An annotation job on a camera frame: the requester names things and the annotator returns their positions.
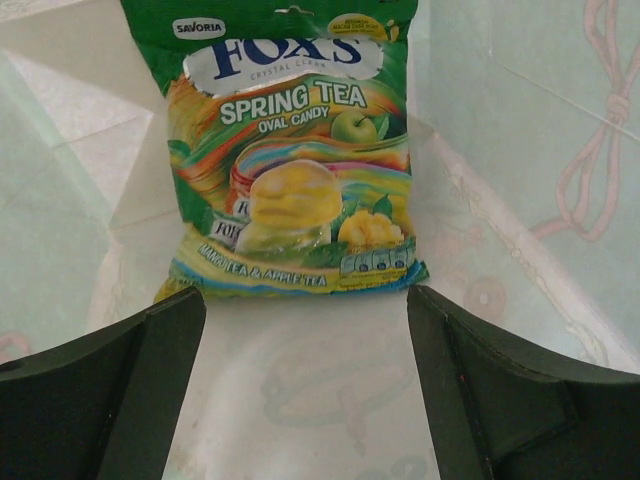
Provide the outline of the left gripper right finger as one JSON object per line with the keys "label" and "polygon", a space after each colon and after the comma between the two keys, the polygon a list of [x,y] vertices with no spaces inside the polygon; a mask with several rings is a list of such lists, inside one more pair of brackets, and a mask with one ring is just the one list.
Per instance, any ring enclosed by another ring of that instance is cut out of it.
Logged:
{"label": "left gripper right finger", "polygon": [[639,378],[543,348],[426,286],[410,336],[444,479],[635,479]]}

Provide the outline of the green paper bag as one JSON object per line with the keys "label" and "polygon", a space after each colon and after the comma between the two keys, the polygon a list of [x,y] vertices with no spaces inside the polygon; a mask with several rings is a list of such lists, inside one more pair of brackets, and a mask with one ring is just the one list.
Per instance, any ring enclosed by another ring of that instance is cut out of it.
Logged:
{"label": "green paper bag", "polygon": [[[430,285],[639,369],[639,5],[423,1],[412,216]],[[1,5],[1,358],[147,307],[183,228],[116,1]],[[435,479],[404,293],[215,299],[169,479]]]}

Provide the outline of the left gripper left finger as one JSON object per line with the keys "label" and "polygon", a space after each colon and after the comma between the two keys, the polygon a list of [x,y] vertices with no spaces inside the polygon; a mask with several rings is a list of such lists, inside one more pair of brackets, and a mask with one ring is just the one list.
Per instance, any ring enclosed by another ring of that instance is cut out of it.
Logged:
{"label": "left gripper left finger", "polygon": [[187,288],[2,364],[2,478],[161,478],[205,319]]}

